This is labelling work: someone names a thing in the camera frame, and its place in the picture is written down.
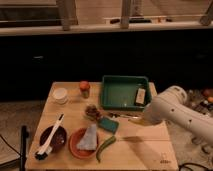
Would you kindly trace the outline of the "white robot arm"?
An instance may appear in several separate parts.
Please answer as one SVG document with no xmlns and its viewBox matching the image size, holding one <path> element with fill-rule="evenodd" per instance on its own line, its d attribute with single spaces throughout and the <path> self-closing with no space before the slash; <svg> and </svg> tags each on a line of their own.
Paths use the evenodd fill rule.
<svg viewBox="0 0 213 171">
<path fill-rule="evenodd" d="M 171 86 L 152 98 L 143 110 L 143 118 L 152 125 L 164 119 L 172 121 L 213 145 L 213 117 L 186 107 L 186 102 L 186 91 L 179 86 Z"/>
</svg>

